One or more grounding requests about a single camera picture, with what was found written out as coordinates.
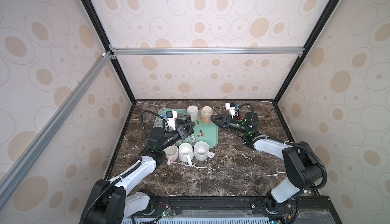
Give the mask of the white round mug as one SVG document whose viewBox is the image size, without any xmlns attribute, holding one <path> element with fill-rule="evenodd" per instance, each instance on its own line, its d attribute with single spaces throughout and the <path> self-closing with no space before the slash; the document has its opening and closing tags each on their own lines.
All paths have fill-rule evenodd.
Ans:
<svg viewBox="0 0 390 224">
<path fill-rule="evenodd" d="M 193 166 L 194 151 L 189 143 L 182 143 L 178 148 L 178 154 L 182 162 L 188 163 L 190 167 Z"/>
</svg>

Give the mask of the white mug back row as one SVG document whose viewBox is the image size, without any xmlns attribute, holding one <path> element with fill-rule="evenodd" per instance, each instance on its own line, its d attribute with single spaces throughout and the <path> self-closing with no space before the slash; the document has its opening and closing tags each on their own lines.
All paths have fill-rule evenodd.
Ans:
<svg viewBox="0 0 390 224">
<path fill-rule="evenodd" d="M 195 105 L 191 105 L 186 109 L 187 113 L 190 115 L 192 121 L 197 121 L 199 116 L 199 108 Z"/>
</svg>

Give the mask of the pink mug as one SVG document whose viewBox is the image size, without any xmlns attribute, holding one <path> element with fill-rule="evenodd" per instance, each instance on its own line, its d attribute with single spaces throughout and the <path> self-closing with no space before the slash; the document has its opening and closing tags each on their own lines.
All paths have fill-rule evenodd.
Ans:
<svg viewBox="0 0 390 224">
<path fill-rule="evenodd" d="M 178 159 L 178 147 L 177 146 L 169 146 L 164 149 L 167 159 L 167 165 L 172 165 Z"/>
</svg>

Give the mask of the cream speckled mug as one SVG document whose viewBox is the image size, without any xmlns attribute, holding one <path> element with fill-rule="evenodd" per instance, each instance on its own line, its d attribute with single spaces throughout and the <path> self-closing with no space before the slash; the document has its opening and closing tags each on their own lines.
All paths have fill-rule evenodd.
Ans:
<svg viewBox="0 0 390 224">
<path fill-rule="evenodd" d="M 194 145 L 194 155 L 198 161 L 213 159 L 215 154 L 210 151 L 210 146 L 204 141 L 199 141 Z"/>
</svg>

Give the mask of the dark grey mug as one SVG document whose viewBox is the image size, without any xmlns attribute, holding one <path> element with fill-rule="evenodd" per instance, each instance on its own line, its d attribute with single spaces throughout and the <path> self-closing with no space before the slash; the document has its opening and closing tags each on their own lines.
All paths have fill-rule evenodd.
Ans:
<svg viewBox="0 0 390 224">
<path fill-rule="evenodd" d="M 182 115 L 175 118 L 175 126 L 179 126 L 186 123 L 192 123 L 192 119 L 190 115 Z"/>
</svg>

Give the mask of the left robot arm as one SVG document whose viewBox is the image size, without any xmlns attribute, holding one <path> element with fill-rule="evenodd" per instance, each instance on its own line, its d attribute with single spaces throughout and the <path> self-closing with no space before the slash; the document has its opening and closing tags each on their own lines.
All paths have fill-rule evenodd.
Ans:
<svg viewBox="0 0 390 224">
<path fill-rule="evenodd" d="M 195 122 L 190 115 L 177 116 L 176 111 L 160 116 L 162 126 L 145 133 L 146 145 L 137 162 L 110 180 L 97 181 L 80 218 L 82 224 L 120 224 L 122 220 L 150 205 L 152 195 L 132 189 L 153 173 L 166 158 L 165 149 L 175 146 L 194 133 Z"/>
</svg>

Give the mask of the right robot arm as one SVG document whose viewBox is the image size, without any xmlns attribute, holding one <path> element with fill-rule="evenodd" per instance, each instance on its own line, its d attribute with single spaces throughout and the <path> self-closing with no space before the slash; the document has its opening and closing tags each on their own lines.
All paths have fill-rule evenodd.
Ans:
<svg viewBox="0 0 390 224">
<path fill-rule="evenodd" d="M 243 144 L 257 151 L 271 154 L 284 161 L 286 178 L 260 200 L 269 211 L 296 198 L 306 190 L 323 188 L 328 180 L 325 164 L 314 153 L 310 145 L 304 141 L 294 143 L 281 141 L 267 136 L 258 130 L 260 124 L 258 114 L 251 104 L 236 105 L 226 103 L 228 113 L 210 117 L 211 122 L 222 130 L 243 133 Z"/>
</svg>

